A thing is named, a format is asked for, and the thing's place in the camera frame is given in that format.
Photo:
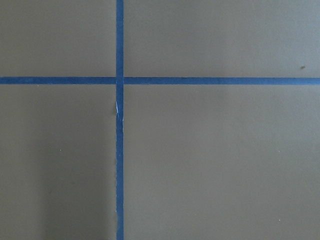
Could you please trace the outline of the blue tape vertical strip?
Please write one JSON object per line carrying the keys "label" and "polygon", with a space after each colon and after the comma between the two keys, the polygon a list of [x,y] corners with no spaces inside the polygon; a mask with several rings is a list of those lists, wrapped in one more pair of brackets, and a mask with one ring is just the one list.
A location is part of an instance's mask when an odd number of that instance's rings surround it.
{"label": "blue tape vertical strip", "polygon": [[116,239],[124,240],[124,1],[116,1]]}

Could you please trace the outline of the blue tape horizontal strip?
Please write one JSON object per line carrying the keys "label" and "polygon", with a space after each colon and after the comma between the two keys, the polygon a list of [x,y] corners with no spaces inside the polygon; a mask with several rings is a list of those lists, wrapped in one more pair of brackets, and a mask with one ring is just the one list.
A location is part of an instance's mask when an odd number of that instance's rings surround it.
{"label": "blue tape horizontal strip", "polygon": [[319,85],[310,77],[1,77],[2,85]]}

